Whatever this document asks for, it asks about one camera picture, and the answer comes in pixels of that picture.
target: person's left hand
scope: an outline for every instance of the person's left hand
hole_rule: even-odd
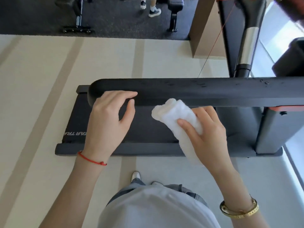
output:
[[[129,100],[121,120],[118,118],[118,112],[126,99],[136,95],[137,92],[131,91],[108,91],[96,99],[88,123],[85,148],[82,151],[85,157],[107,163],[133,121],[134,99]]]

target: white towel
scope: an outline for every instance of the white towel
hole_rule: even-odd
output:
[[[165,123],[178,139],[180,148],[184,152],[188,160],[195,165],[202,164],[196,156],[192,143],[185,131],[177,124],[177,119],[188,121],[197,131],[198,134],[203,133],[201,123],[197,119],[193,111],[186,106],[182,100],[176,101],[174,98],[166,101],[164,105],[157,105],[152,110],[152,118]]]

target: gray pants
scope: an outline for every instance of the gray pants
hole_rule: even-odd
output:
[[[142,187],[142,186],[145,186],[146,184],[144,184],[139,178],[135,178],[132,180],[131,184],[122,188],[120,191],[118,191],[118,193],[116,193],[116,195],[114,195],[111,200],[108,202],[108,204],[110,202],[112,202],[113,200],[115,200],[116,198],[124,195],[124,194],[127,194],[129,192],[131,192],[132,190],[138,188],[138,187]],[[196,193],[193,193],[191,190],[187,189],[187,188],[184,188],[181,184],[180,185],[177,185],[177,184],[170,184],[170,185],[165,185],[164,187],[167,187],[167,188],[170,188],[172,190],[176,190],[178,192],[182,192],[182,193],[185,193],[187,195],[189,195],[190,197],[196,199],[197,201],[203,203],[205,206],[208,207],[207,203],[205,202],[205,200],[199,196],[198,194]]]

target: foot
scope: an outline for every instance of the foot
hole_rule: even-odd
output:
[[[153,181],[151,183],[151,185],[161,185],[161,186],[163,186],[164,184],[160,183],[159,181]]]
[[[161,9],[157,9],[157,8],[155,8],[154,11],[150,10],[149,17],[152,18],[158,16],[161,14],[161,12],[162,12]]]
[[[145,0],[142,0],[142,1],[140,2],[140,8],[141,8],[141,9],[146,9],[146,1],[145,1]]]
[[[138,171],[134,171],[132,176],[131,176],[131,182],[135,179],[135,178],[138,178],[139,180],[141,180],[141,177],[140,177],[140,173]]]

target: shirt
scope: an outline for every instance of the shirt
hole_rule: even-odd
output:
[[[109,203],[98,228],[220,228],[214,214],[189,195],[159,185],[139,187]]]

